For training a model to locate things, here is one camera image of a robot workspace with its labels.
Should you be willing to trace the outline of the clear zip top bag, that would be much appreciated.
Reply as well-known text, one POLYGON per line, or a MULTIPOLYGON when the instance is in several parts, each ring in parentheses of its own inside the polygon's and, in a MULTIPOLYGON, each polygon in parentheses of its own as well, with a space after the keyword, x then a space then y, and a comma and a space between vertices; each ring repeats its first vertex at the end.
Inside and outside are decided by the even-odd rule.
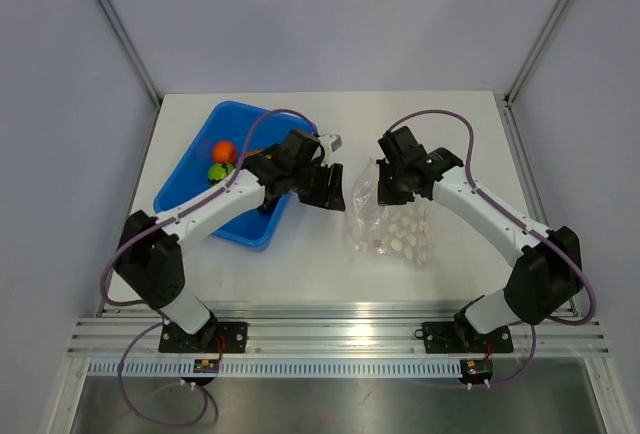
POLYGON ((378 180, 378 165, 369 158, 348 197, 345 236, 356 251, 370 257, 393 259, 412 268, 425 266, 430 258, 427 201, 379 205, 378 180))

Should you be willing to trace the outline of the green toy ball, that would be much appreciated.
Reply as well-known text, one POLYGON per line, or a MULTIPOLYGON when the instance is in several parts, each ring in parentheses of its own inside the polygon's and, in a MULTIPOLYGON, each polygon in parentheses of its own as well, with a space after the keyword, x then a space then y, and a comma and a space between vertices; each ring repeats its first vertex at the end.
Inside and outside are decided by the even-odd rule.
POLYGON ((207 172, 207 181, 210 186, 216 186, 229 177, 235 170, 235 165, 226 162, 215 162, 207 172))

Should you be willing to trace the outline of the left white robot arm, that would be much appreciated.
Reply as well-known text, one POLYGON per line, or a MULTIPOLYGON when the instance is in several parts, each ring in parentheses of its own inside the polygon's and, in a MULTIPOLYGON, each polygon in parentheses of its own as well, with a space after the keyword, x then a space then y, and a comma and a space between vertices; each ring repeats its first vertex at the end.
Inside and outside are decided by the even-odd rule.
POLYGON ((115 272, 162 323, 163 353, 242 353, 248 325, 222 321, 187 287, 184 255, 214 231, 256 209, 267 210, 295 193, 301 203, 345 210, 343 167, 330 156, 342 145, 335 134, 295 129, 251 153, 230 176, 168 211, 165 218, 137 211, 127 219, 115 272))

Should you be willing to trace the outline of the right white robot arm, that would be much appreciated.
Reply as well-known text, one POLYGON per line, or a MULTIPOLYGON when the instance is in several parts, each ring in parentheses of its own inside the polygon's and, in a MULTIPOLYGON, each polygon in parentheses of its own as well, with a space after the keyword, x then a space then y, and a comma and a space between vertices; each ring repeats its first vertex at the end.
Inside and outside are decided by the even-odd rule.
POLYGON ((583 289, 577 235, 567 227, 552 230, 491 197, 448 150, 438 148, 414 164, 386 158, 376 164, 380 205, 406 205, 417 197, 435 202, 484 237, 511 268, 503 288, 454 315, 453 337, 463 349, 478 349, 510 324, 535 326, 583 289))

